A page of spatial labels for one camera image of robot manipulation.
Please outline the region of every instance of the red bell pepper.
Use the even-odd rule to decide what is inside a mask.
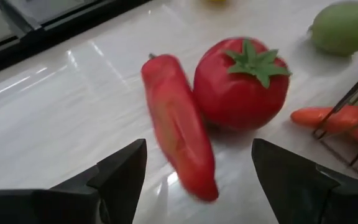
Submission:
[[[171,55],[152,58],[142,78],[155,136],[182,185],[201,200],[216,200],[211,143],[179,61]]]

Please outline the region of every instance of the marble countertop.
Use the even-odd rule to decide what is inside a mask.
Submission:
[[[307,41],[315,15],[331,2],[154,0],[1,71],[0,189],[51,187],[146,138],[149,158],[134,223],[277,223],[250,156],[253,138],[357,177],[310,130],[288,121],[295,109],[333,106],[358,81],[358,53],[321,55]],[[157,146],[139,71],[150,52],[170,53],[192,83],[209,47],[244,35],[280,49],[293,72],[290,90],[262,129],[211,133],[220,197],[199,203]],[[351,158],[357,151],[341,153]]]

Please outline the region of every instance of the black rack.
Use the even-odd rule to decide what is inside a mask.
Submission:
[[[341,131],[340,133],[335,134],[328,134],[326,131],[322,130],[324,125],[326,124],[327,120],[335,113],[338,113],[344,106],[346,105],[355,105],[358,102],[358,82],[346,93],[346,95],[339,100],[339,102],[334,106],[334,108],[327,114],[327,116],[322,120],[322,122],[319,124],[319,126],[313,131],[313,137],[317,139],[329,152],[331,152],[338,160],[343,162],[345,165],[350,167],[354,172],[358,174],[358,169],[354,167],[354,164],[358,161],[358,153],[356,156],[351,159],[350,161],[347,161],[345,158],[343,158],[340,153],[338,153],[336,150],[334,150],[333,147],[331,147],[325,140],[327,138],[340,136],[340,135],[347,135],[351,131],[358,128],[358,124],[347,129],[344,131]]]

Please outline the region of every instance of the toy tomato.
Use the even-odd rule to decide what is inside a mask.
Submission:
[[[193,90],[204,117],[241,130],[258,129],[273,119],[290,81],[277,53],[250,38],[226,39],[210,48],[196,68]]]

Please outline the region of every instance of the toy vegetable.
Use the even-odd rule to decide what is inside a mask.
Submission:
[[[310,27],[314,45],[334,55],[358,51],[358,1],[341,1],[323,9]]]
[[[258,129],[273,119],[290,82],[277,52],[250,38],[226,39],[211,47],[194,78],[193,93],[205,118],[241,130]]]
[[[171,55],[152,58],[142,78],[155,136],[184,188],[201,200],[216,200],[211,143],[179,61]]]
[[[332,108],[302,108],[291,114],[291,120],[301,126],[317,128]],[[329,117],[323,130],[329,133],[341,133],[358,125],[358,106],[345,106]],[[358,141],[358,128],[350,132]]]

